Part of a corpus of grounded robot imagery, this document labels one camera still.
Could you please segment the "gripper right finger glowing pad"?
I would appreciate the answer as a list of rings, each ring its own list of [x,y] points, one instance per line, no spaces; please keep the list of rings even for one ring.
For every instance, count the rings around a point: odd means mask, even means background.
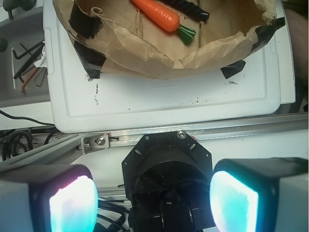
[[[309,161],[222,159],[213,170],[210,204],[221,232],[307,232]]]

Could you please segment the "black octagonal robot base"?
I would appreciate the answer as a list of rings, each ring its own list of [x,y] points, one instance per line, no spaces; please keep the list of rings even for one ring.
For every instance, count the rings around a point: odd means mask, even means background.
[[[122,162],[134,232],[201,232],[214,226],[211,153],[183,131],[143,136]]]

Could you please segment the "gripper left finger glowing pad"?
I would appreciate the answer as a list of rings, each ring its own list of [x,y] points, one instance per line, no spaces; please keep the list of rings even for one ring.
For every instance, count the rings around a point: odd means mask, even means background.
[[[91,232],[97,212],[97,187],[84,165],[0,168],[2,232]]]

